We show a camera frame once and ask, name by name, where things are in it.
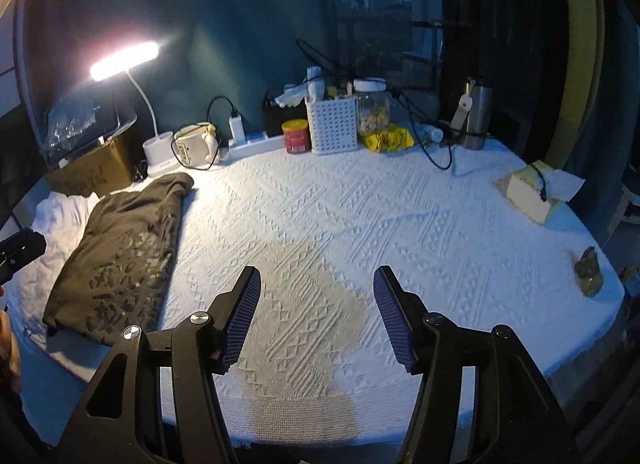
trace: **perforated basket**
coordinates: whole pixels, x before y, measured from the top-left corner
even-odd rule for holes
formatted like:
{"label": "perforated basket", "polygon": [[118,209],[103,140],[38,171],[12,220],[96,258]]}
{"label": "perforated basket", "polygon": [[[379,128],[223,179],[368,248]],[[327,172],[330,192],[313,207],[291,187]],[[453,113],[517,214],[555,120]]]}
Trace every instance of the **perforated basket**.
{"label": "perforated basket", "polygon": [[334,154],[358,148],[356,97],[306,103],[314,154]]}

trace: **white ceramic mug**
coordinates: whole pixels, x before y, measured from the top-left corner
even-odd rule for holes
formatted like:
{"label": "white ceramic mug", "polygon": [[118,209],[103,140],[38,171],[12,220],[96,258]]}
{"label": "white ceramic mug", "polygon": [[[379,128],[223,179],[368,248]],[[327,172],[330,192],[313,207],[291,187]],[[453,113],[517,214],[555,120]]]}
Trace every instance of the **white ceramic mug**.
{"label": "white ceramic mug", "polygon": [[210,165],[218,153],[216,127],[211,123],[187,125],[174,134],[174,140],[175,155],[185,167]]}

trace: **folded brown shirt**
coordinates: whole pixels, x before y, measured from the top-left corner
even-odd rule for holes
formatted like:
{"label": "folded brown shirt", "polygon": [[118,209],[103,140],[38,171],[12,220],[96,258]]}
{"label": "folded brown shirt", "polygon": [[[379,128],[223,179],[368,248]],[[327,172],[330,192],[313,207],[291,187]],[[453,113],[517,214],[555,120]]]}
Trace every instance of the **folded brown shirt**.
{"label": "folded brown shirt", "polygon": [[47,301],[49,335],[73,329],[111,346],[129,325],[156,329],[192,187],[189,175],[174,173],[95,206]]}

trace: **yellow lid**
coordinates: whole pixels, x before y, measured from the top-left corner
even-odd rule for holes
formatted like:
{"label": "yellow lid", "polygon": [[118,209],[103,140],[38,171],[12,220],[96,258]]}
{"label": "yellow lid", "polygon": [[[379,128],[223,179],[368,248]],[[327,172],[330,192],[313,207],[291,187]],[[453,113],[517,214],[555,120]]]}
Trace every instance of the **yellow lid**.
{"label": "yellow lid", "polygon": [[309,127],[309,122],[305,119],[290,119],[282,124],[283,132],[290,132],[293,130],[304,130]]}

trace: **white desk lamp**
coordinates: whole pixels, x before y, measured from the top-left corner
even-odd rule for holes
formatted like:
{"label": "white desk lamp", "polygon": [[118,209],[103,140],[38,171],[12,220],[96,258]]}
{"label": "white desk lamp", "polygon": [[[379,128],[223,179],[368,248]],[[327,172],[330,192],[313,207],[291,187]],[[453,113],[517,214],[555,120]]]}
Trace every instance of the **white desk lamp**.
{"label": "white desk lamp", "polygon": [[158,177],[163,173],[173,170],[179,164],[171,148],[174,133],[165,132],[158,134],[158,123],[156,122],[156,114],[153,107],[151,107],[151,102],[146,97],[142,87],[133,79],[133,76],[129,72],[131,67],[139,66],[140,64],[157,58],[159,52],[160,49],[155,42],[143,42],[142,44],[124,48],[117,53],[107,56],[100,60],[100,62],[96,62],[90,69],[91,77],[96,82],[101,82],[115,74],[125,72],[149,108],[151,119],[154,123],[155,136],[142,143],[142,148],[145,150],[149,177]]}

